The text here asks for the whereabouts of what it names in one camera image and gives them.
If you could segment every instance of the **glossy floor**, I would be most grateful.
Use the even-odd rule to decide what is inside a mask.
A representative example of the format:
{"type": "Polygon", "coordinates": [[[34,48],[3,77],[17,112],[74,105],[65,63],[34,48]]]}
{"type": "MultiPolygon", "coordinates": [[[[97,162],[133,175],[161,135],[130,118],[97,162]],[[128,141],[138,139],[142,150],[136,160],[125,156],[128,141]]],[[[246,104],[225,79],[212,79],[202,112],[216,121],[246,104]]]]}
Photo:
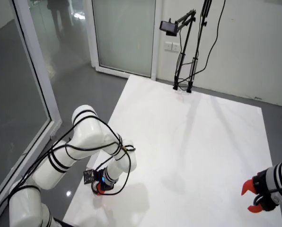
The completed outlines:
{"type": "MultiPolygon", "coordinates": [[[[38,31],[37,34],[40,44],[42,40],[46,40],[50,43],[49,45],[41,44],[41,48],[44,47],[48,49],[47,53],[44,53],[44,58],[45,62],[49,63],[47,64],[47,68],[51,76],[54,94],[63,119],[63,125],[57,132],[56,138],[60,137],[70,128],[71,115],[75,108],[82,104],[93,106],[100,118],[107,122],[121,95],[126,80],[97,73],[91,68],[86,51],[88,47],[82,45],[82,47],[79,48],[84,53],[82,55],[80,54],[81,51],[79,52],[74,49],[75,46],[82,43],[78,37],[75,39],[68,39],[66,37],[58,39],[51,12],[45,9],[46,1],[40,2],[42,6],[40,8],[36,7],[35,11],[44,13],[44,11],[47,10],[47,16],[50,16],[51,20],[49,22],[47,19],[46,27],[43,28],[44,32],[41,33],[38,31]],[[49,47],[58,48],[56,48],[56,52],[52,55],[52,52],[49,51],[49,47]]],[[[34,23],[43,24],[41,15],[32,15],[34,23]]],[[[77,34],[83,33],[81,29],[83,30],[82,26],[80,26],[80,30],[77,34]]],[[[195,88],[195,90],[212,96],[261,107],[272,162],[276,164],[282,161],[282,107],[200,88],[195,88]]],[[[76,163],[53,190],[42,190],[42,201],[48,205],[53,216],[56,218],[63,219],[72,196],[80,183],[82,172],[85,170],[87,162],[88,159],[76,163]]],[[[7,226],[9,226],[9,215],[6,209],[0,218],[0,227],[7,226]]]]}

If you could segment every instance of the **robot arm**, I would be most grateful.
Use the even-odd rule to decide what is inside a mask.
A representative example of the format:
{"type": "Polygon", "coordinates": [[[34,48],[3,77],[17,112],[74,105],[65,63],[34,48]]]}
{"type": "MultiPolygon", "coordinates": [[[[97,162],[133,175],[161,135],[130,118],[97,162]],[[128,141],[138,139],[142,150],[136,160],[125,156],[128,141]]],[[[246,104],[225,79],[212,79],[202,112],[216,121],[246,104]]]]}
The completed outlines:
{"type": "Polygon", "coordinates": [[[282,162],[247,180],[243,185],[242,195],[247,191],[257,194],[253,206],[248,207],[250,212],[274,210],[282,203],[282,162]]]}
{"type": "Polygon", "coordinates": [[[60,148],[50,152],[43,159],[19,191],[14,193],[13,189],[20,181],[13,185],[9,200],[10,227],[60,227],[61,225],[52,218],[47,206],[41,203],[40,189],[52,189],[70,167],[82,158],[100,150],[111,155],[112,161],[107,167],[91,171],[93,178],[90,180],[94,194],[112,190],[123,172],[129,174],[136,168],[132,142],[122,141],[121,136],[114,134],[109,126],[103,127],[101,120],[89,118],[90,116],[97,117],[92,107],[88,105],[78,107],[72,116],[72,122],[73,125],[79,121],[80,123],[74,128],[73,138],[69,142],[61,140],[54,144],[54,148],[60,148]]]}

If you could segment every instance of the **door frame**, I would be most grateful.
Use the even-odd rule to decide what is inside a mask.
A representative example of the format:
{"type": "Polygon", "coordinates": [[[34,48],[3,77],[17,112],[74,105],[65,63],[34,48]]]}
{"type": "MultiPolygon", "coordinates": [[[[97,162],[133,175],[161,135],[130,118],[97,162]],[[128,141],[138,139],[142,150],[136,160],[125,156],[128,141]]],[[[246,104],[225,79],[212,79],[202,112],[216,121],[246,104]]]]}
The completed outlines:
{"type": "MultiPolygon", "coordinates": [[[[14,172],[10,172],[0,185],[0,203],[9,194],[12,184],[22,176],[27,169],[35,162],[41,154],[49,140],[53,138],[62,124],[53,88],[49,79],[44,59],[40,49],[40,44],[35,31],[32,16],[28,7],[27,0],[9,0],[10,7],[14,15],[14,20],[18,28],[27,60],[32,69],[38,92],[47,113],[48,120],[41,127],[39,132],[30,142],[23,155],[19,158],[14,172]]],[[[0,209],[0,215],[5,209],[4,203],[0,209]]]]}
{"type": "MultiPolygon", "coordinates": [[[[163,0],[156,0],[156,5],[155,5],[154,37],[153,37],[153,50],[152,50],[152,62],[151,62],[151,75],[150,75],[150,78],[152,80],[156,80],[157,78],[159,42],[160,42],[159,26],[162,19],[162,1],[163,0]]],[[[94,67],[98,72],[103,72],[123,78],[129,78],[129,76],[132,75],[132,73],[100,66],[94,11],[93,11],[93,0],[83,0],[83,4],[85,9],[88,45],[89,45],[92,67],[94,67]]]]}

